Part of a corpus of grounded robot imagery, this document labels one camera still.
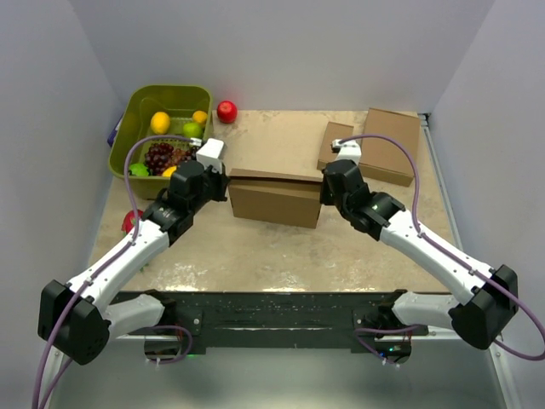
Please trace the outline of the cardboard paper box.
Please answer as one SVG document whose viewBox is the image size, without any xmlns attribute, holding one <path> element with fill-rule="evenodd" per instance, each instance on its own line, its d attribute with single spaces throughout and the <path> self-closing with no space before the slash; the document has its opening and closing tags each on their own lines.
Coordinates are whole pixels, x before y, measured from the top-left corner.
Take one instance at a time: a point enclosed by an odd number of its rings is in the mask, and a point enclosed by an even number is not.
<svg viewBox="0 0 545 409">
<path fill-rule="evenodd" d="M 229 177 L 229 199 L 237 218 L 317 227 L 321 178 L 243 169 L 232 169 Z"/>
</svg>

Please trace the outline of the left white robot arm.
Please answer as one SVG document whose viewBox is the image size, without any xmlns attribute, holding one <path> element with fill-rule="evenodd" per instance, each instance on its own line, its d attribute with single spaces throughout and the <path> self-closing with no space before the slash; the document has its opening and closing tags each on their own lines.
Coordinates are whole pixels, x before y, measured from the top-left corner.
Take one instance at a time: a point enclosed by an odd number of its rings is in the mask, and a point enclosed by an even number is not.
<svg viewBox="0 0 545 409">
<path fill-rule="evenodd" d="M 193 225 L 207 203 L 226 201 L 228 183 L 219 159 L 183 163 L 128 236 L 68 283 L 52 280 L 43 288 L 38 335 L 79 365 L 87 365 L 116 337 L 146 327 L 157 334 L 171 332 L 176 313 L 157 292 L 148 291 L 118 307 L 111 302 L 145 264 Z"/>
</svg>

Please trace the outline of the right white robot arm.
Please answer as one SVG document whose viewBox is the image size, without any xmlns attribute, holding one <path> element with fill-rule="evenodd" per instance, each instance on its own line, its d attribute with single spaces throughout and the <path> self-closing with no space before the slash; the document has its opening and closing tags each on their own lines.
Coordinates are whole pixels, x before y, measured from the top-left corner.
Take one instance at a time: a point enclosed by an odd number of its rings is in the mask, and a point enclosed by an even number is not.
<svg viewBox="0 0 545 409">
<path fill-rule="evenodd" d="M 357 327 L 397 335 L 413 325 L 453 330 L 477 349 L 487 349 L 516 315 L 512 297 L 518 276 L 466 255 L 421 223 L 397 199 L 372 192 L 356 164 L 342 159 L 322 171 L 320 201 L 333 205 L 350 225 L 407 256 L 448 289 L 448 294 L 395 291 Z"/>
</svg>

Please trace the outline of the large folded cardboard box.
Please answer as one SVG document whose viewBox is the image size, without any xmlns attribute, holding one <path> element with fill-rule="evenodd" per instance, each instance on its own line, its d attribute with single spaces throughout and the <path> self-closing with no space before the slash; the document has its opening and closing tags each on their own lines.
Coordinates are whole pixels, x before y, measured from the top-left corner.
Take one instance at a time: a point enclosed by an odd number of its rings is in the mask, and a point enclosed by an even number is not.
<svg viewBox="0 0 545 409">
<path fill-rule="evenodd" d="M 410 161 L 393 142 L 401 145 L 416 162 L 420 131 L 421 121 L 417 116 L 371 108 L 364 122 L 364 134 L 387 139 L 373 137 L 361 140 L 359 168 L 362 175 L 408 187 L 414 180 L 414 172 Z"/>
</svg>

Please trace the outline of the yellow mango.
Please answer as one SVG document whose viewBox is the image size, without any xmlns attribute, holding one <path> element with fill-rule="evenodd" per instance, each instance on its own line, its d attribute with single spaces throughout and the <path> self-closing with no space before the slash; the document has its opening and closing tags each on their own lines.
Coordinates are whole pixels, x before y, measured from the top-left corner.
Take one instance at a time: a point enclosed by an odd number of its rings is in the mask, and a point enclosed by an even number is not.
<svg viewBox="0 0 545 409">
<path fill-rule="evenodd" d="M 177 166 L 171 166 L 169 168 L 167 168 L 163 173 L 162 173 L 162 177 L 171 177 L 175 171 L 177 170 Z"/>
</svg>

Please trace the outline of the green pear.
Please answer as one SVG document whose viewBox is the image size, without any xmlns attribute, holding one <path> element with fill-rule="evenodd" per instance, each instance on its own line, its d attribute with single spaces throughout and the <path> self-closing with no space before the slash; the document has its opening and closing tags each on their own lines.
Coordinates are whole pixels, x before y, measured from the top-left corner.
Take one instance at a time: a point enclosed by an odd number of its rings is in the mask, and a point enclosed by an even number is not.
<svg viewBox="0 0 545 409">
<path fill-rule="evenodd" d="M 198 123 L 188 122 L 183 124 L 182 133 L 187 138 L 202 139 L 204 135 L 204 129 Z"/>
</svg>

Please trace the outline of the dark grapes in basket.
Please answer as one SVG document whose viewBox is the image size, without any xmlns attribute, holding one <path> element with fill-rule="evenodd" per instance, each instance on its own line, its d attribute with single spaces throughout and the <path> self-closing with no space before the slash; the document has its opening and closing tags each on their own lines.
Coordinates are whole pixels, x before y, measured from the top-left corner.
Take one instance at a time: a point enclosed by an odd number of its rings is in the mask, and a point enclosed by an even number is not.
<svg viewBox="0 0 545 409">
<path fill-rule="evenodd" d="M 194 159 L 196 147 L 173 147 L 167 142 L 151 144 L 144 156 L 144 165 L 151 176 L 161 176 L 167 169 L 176 167 L 179 163 Z"/>
</svg>

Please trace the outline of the small orange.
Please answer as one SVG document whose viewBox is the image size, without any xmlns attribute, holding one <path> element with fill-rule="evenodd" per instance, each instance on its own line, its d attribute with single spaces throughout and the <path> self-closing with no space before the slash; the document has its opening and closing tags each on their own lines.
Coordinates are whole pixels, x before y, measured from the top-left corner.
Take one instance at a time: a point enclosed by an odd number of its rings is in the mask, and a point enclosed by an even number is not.
<svg viewBox="0 0 545 409">
<path fill-rule="evenodd" d="M 201 127 L 204 127 L 208 120 L 208 113 L 205 111 L 197 110 L 192 115 L 192 121 Z"/>
</svg>

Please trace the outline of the green lime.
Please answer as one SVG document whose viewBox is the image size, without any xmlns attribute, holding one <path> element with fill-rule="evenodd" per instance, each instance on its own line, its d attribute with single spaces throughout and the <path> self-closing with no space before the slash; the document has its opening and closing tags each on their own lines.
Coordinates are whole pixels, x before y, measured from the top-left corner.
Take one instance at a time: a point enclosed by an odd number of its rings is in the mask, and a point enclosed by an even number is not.
<svg viewBox="0 0 545 409">
<path fill-rule="evenodd" d="M 128 175 L 136 177 L 148 177 L 152 174 L 150 169 L 144 163 L 130 164 L 128 167 Z"/>
</svg>

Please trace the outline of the red apple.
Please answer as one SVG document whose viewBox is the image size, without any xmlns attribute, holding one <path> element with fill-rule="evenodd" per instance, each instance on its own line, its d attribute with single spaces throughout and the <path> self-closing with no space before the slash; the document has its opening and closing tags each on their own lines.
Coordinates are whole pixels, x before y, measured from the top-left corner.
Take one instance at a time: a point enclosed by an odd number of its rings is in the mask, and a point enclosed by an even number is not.
<svg viewBox="0 0 545 409">
<path fill-rule="evenodd" d="M 232 124 L 237 119 L 238 108 L 232 101 L 224 100 L 218 104 L 216 115 L 222 123 Z"/>
</svg>

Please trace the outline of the yellow lemon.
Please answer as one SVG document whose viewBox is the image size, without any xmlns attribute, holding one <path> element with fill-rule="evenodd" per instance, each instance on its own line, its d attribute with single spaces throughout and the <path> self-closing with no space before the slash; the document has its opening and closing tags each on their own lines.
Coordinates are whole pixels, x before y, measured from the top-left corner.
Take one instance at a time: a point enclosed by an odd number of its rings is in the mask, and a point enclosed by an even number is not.
<svg viewBox="0 0 545 409">
<path fill-rule="evenodd" d="M 150 130 L 154 135 L 166 135 L 170 127 L 170 116 L 166 112 L 156 112 L 150 121 Z"/>
</svg>

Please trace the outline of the red dragon fruit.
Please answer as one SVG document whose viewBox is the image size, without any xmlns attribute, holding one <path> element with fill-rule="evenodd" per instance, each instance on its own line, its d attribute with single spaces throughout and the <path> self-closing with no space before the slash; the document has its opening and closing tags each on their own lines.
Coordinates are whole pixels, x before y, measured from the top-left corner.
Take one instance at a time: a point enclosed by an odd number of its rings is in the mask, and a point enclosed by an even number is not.
<svg viewBox="0 0 545 409">
<path fill-rule="evenodd" d="M 125 235 L 129 234 L 135 226 L 135 221 L 137 219 L 140 219 L 142 215 L 143 215 L 142 210 L 137 210 L 137 211 L 130 210 L 123 218 L 121 231 Z"/>
</svg>

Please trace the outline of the green plastic basket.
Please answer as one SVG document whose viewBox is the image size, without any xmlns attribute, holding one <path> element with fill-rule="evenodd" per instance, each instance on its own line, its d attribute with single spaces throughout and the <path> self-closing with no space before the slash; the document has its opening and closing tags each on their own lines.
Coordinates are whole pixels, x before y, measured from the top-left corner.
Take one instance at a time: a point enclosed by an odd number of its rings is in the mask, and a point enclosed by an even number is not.
<svg viewBox="0 0 545 409">
<path fill-rule="evenodd" d="M 183 125 L 192 121 L 196 111 L 207 113 L 203 139 L 213 135 L 213 99 L 211 93 L 197 85 L 153 84 L 136 90 L 130 97 L 109 157 L 111 173 L 123 179 L 123 166 L 130 148 L 139 140 L 153 134 L 150 124 L 157 112 L 165 112 L 170 118 L 169 132 L 156 142 L 166 142 L 174 148 L 186 150 L 189 144 L 173 139 L 183 136 Z"/>
</svg>

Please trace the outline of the purple white booklet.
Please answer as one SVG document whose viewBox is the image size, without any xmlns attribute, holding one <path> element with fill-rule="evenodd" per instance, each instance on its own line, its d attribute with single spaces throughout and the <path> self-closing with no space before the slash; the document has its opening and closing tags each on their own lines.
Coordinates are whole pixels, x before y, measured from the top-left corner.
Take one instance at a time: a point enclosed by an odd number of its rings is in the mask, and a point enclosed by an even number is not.
<svg viewBox="0 0 545 409">
<path fill-rule="evenodd" d="M 119 128 L 120 128 L 120 125 L 121 123 L 123 122 L 123 115 L 121 115 L 118 119 L 118 121 L 116 122 L 115 126 L 112 128 L 112 130 L 110 131 L 109 135 L 107 136 L 106 138 L 106 143 L 109 147 L 112 147 L 113 144 L 114 144 L 114 141 L 118 135 L 118 131 L 119 131 Z"/>
</svg>

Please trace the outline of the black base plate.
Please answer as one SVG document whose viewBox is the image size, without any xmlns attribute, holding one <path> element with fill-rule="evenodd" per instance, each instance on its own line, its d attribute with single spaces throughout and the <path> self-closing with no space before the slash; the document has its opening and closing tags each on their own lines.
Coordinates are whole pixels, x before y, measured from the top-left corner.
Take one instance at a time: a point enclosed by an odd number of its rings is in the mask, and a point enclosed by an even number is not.
<svg viewBox="0 0 545 409">
<path fill-rule="evenodd" d="M 420 326 L 406 330 L 388 308 L 401 296 L 388 292 L 188 292 L 166 291 L 175 302 L 157 329 L 139 329 L 147 336 L 145 351 L 169 353 L 186 348 L 191 354 L 212 348 L 348 349 L 396 363 L 408 359 L 413 337 L 426 336 Z"/>
</svg>

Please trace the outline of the right aluminium rail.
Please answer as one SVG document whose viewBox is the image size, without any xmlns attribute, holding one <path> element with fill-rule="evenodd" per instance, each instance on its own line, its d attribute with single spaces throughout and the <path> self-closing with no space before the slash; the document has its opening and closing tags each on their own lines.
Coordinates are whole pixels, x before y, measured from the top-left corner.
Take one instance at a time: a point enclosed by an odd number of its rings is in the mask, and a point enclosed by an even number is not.
<svg viewBox="0 0 545 409">
<path fill-rule="evenodd" d="M 421 128 L 424 134 L 424 139 L 427 143 L 427 151 L 429 153 L 430 162 L 433 165 L 436 181 L 439 186 L 439 191 L 441 193 L 446 215 L 450 224 L 452 237 L 454 239 L 455 246 L 462 250 L 463 245 L 457 228 L 456 218 L 452 209 L 449 194 L 446 189 L 445 180 L 439 164 L 439 158 L 433 144 L 431 130 L 429 128 L 429 116 L 429 113 L 418 114 L 418 118 L 421 120 Z M 493 344 L 489 348 L 489 355 L 491 364 L 494 368 L 494 372 L 499 382 L 502 400 L 504 401 L 506 408 L 520 408 L 519 392 L 517 388 L 512 384 L 513 373 L 508 364 L 506 352 L 499 348 L 497 345 Z"/>
</svg>

